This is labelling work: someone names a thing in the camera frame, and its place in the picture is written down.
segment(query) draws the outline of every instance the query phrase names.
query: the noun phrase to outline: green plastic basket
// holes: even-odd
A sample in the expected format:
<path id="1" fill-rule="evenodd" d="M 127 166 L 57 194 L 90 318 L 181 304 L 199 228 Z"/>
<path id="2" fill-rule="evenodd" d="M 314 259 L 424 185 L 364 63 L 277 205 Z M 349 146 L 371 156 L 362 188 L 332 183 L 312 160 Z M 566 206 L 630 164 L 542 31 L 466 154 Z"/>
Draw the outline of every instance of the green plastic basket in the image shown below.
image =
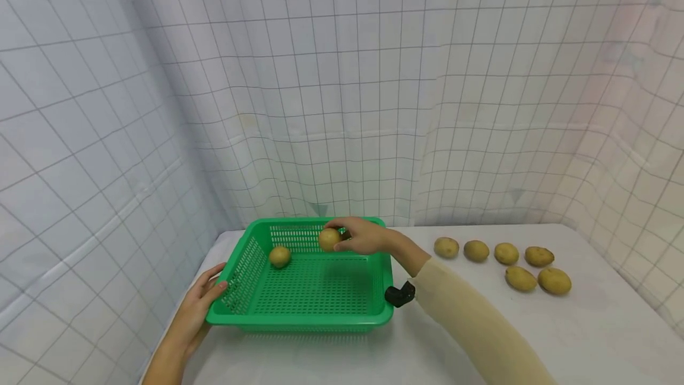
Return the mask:
<path id="1" fill-rule="evenodd" d="M 384 226 L 376 217 L 367 220 Z M 247 332 L 368 332 L 387 323 L 394 307 L 388 254 L 325 253 L 318 234 L 330 218 L 258 219 L 235 246 L 219 281 L 229 286 L 214 301 L 207 322 Z M 292 260 L 283 269 L 268 261 L 283 245 Z"/>

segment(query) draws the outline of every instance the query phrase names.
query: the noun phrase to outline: grid pattern backdrop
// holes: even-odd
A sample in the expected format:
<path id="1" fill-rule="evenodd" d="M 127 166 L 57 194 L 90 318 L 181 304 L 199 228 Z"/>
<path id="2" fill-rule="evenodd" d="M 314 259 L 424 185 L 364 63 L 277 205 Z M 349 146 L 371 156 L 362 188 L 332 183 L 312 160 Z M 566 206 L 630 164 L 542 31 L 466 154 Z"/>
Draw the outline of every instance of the grid pattern backdrop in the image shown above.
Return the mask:
<path id="1" fill-rule="evenodd" d="M 564 223 L 684 336 L 684 0 L 0 12 L 9 384 L 136 381 L 217 232 L 269 216 Z"/>

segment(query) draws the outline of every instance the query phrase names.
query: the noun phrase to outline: small potato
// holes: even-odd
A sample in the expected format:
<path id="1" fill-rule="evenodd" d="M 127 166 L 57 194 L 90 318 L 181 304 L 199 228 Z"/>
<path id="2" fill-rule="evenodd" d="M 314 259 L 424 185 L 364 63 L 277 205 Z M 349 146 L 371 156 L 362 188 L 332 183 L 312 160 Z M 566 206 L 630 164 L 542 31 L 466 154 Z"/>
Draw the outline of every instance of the small potato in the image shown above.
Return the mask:
<path id="1" fill-rule="evenodd" d="M 463 254 L 468 260 L 482 263 L 489 257 L 489 247 L 484 242 L 474 239 L 463 246 Z"/>
<path id="2" fill-rule="evenodd" d="M 537 286 L 537 280 L 527 269 L 519 266 L 506 268 L 506 282 L 518 291 L 532 291 Z"/>
<path id="3" fill-rule="evenodd" d="M 342 241 L 342 236 L 337 229 L 323 229 L 323 231 L 321 231 L 321 233 L 318 235 L 318 245 L 320 245 L 321 249 L 327 253 L 334 251 L 335 245 L 337 245 L 340 241 Z"/>
<path id="4" fill-rule="evenodd" d="M 446 236 L 435 240 L 435 253 L 445 259 L 453 259 L 458 255 L 458 241 Z"/>
<path id="5" fill-rule="evenodd" d="M 572 289 L 572 281 L 570 281 L 568 274 L 557 268 L 541 270 L 537 280 L 539 280 L 541 288 L 552 295 L 561 296 Z"/>
<path id="6" fill-rule="evenodd" d="M 290 250 L 282 245 L 274 247 L 268 255 L 268 261 L 277 269 L 283 268 L 290 263 L 290 258 Z"/>
<path id="7" fill-rule="evenodd" d="M 525 260 L 527 260 L 527 263 L 531 266 L 543 268 L 552 264 L 555 260 L 555 256 L 544 247 L 532 246 L 525 249 Z"/>
<path id="8" fill-rule="evenodd" d="M 519 257 L 518 249 L 513 244 L 501 242 L 494 247 L 494 258 L 501 264 L 514 264 Z"/>

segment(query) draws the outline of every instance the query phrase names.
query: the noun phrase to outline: right hand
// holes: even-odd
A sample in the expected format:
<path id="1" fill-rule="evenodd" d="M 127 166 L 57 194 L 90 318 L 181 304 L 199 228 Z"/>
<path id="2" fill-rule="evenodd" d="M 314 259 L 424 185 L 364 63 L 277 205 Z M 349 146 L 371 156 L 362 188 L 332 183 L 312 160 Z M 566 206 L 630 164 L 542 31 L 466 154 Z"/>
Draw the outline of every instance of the right hand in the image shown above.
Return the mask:
<path id="1" fill-rule="evenodd" d="M 335 245 L 335 251 L 354 251 L 371 255 L 382 251 L 390 253 L 392 245 L 401 236 L 392 229 L 383 228 L 360 217 L 338 217 L 325 224 L 325 228 L 345 228 L 342 242 Z"/>

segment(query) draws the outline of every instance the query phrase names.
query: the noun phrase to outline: cream knit sleeve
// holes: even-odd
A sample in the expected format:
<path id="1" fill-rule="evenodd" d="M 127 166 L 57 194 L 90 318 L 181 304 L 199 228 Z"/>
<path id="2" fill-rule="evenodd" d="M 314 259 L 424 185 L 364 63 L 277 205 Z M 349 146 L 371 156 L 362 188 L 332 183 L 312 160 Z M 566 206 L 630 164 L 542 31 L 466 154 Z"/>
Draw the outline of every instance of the cream knit sleeve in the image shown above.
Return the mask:
<path id="1" fill-rule="evenodd" d="M 487 384 L 556 384 L 525 338 L 444 264 L 428 260 L 413 282 L 420 306 L 465 350 Z"/>

